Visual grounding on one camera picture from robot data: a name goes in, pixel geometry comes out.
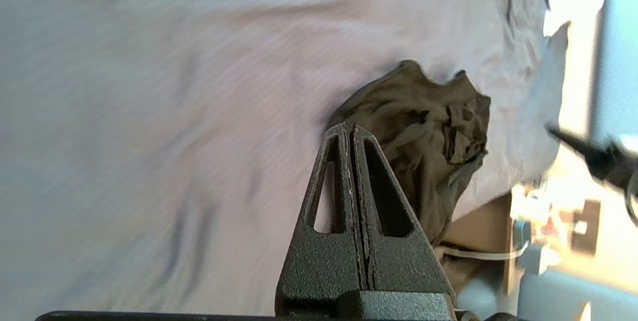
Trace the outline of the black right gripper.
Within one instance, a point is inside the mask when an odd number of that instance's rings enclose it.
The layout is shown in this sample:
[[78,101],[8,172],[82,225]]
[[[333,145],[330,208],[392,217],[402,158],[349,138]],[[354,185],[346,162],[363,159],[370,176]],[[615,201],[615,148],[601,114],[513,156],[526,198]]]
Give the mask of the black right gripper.
[[637,154],[611,140],[598,148],[586,139],[547,124],[547,132],[582,156],[594,178],[613,185],[629,196],[637,195]]

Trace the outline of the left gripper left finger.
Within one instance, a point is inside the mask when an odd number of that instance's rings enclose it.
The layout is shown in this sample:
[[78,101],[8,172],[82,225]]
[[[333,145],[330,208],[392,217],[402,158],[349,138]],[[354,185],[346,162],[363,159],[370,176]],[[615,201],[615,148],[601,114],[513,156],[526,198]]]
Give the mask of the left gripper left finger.
[[[322,135],[276,287],[274,312],[278,317],[334,317],[343,294],[368,287],[365,195],[356,135],[356,128],[343,123]],[[315,221],[330,163],[337,230],[321,233]]]

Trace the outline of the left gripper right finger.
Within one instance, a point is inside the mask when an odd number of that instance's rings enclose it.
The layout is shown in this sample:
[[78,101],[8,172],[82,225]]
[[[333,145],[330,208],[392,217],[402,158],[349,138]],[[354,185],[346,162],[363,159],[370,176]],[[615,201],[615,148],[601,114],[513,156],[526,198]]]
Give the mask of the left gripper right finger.
[[453,289],[376,138],[349,137],[357,207],[358,291],[354,319],[455,319]]

